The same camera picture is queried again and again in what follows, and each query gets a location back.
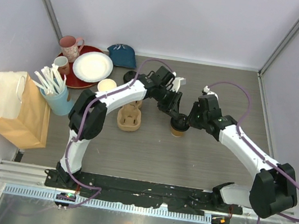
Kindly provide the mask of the brown paper cup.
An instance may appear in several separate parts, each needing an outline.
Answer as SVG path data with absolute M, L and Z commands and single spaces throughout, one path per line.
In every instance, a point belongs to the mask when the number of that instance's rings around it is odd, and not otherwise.
M 173 127 L 170 128 L 170 132 L 173 136 L 175 136 L 177 138 L 184 136 L 184 131 L 179 131 L 177 129 L 174 129 Z

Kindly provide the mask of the brown paper bag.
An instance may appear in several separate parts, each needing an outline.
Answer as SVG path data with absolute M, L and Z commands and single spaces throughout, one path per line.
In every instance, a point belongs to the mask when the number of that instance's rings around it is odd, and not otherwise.
M 0 134 L 17 148 L 45 148 L 51 109 L 26 71 L 0 72 Z

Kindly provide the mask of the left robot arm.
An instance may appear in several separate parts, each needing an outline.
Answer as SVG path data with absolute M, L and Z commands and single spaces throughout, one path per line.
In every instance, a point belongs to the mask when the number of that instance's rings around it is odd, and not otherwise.
M 107 114 L 131 102 L 153 98 L 159 109 L 177 118 L 174 111 L 181 92 L 179 88 L 186 79 L 177 77 L 166 67 L 161 66 L 149 74 L 136 73 L 134 79 L 109 91 L 94 93 L 84 90 L 75 102 L 69 117 L 70 136 L 65 154 L 60 160 L 63 171 L 58 181 L 65 189 L 72 189 L 78 183 L 78 172 L 83 156 L 92 139 L 102 131 Z

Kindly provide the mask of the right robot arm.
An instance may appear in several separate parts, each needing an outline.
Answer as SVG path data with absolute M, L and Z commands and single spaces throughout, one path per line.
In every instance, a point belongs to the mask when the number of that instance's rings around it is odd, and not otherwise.
M 214 210 L 223 211 L 232 205 L 251 208 L 260 218 L 291 209 L 297 204 L 297 189 L 288 178 L 295 170 L 280 164 L 252 142 L 231 116 L 222 115 L 215 94 L 201 95 L 193 104 L 188 117 L 189 126 L 205 130 L 228 148 L 245 166 L 253 179 L 251 187 L 233 182 L 219 185 L 210 203 Z

